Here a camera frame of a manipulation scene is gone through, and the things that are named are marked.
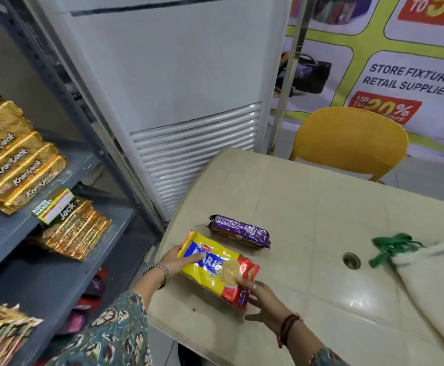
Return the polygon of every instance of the advertising banner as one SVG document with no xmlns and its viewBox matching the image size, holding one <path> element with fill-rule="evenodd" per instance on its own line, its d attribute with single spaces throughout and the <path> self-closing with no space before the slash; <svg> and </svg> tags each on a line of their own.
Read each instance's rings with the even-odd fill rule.
<svg viewBox="0 0 444 366">
<path fill-rule="evenodd" d="M 290 24 L 301 0 L 293 0 Z M 284 42 L 276 109 L 295 27 Z M 444 0 L 317 0 L 286 117 L 363 108 L 401 124 L 409 155 L 444 163 Z"/>
</svg>

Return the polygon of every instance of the cloth bag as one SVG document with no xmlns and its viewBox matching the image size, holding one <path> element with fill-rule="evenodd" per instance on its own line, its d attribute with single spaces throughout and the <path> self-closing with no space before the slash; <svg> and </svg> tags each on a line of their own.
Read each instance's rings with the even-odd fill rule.
<svg viewBox="0 0 444 366">
<path fill-rule="evenodd" d="M 392 260 L 413 301 L 444 338 L 444 242 Z"/>
</svg>

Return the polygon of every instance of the woman's right hand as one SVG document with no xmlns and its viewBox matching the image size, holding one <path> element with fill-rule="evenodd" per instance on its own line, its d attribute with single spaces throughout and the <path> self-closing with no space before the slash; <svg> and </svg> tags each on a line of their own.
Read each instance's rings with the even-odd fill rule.
<svg viewBox="0 0 444 366">
<path fill-rule="evenodd" d="M 244 280 L 240 276 L 237 278 L 237 282 L 249 289 L 251 295 L 255 296 L 255 298 L 249 297 L 249 303 L 261 309 L 260 313 L 245 315 L 244 319 L 262 322 L 277 336 L 280 336 L 283 321 L 293 312 L 278 299 L 273 290 L 265 283 Z"/>
</svg>

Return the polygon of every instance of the plastic chair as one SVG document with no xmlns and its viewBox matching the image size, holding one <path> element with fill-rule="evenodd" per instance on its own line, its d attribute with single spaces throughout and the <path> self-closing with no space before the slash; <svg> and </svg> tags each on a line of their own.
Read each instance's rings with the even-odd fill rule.
<svg viewBox="0 0 444 366">
<path fill-rule="evenodd" d="M 401 125 L 364 109 L 330 107 L 313 112 L 295 137 L 289 160 L 300 158 L 380 182 L 407 154 Z"/>
</svg>

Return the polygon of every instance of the handbag image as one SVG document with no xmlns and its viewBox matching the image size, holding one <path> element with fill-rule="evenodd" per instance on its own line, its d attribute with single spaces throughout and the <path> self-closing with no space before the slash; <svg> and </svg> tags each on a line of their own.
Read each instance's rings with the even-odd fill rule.
<svg viewBox="0 0 444 366">
<path fill-rule="evenodd" d="M 317 0 L 312 19 L 325 24 L 348 24 L 366 14 L 373 0 Z"/>
<path fill-rule="evenodd" d="M 282 54 L 278 76 L 276 78 L 274 98 L 280 97 L 289 55 L 289 52 Z M 290 97 L 303 95 L 305 93 L 320 94 L 329 78 L 331 67 L 332 64 L 329 62 L 315 60 L 308 54 L 300 55 L 295 78 L 293 78 Z"/>
</svg>

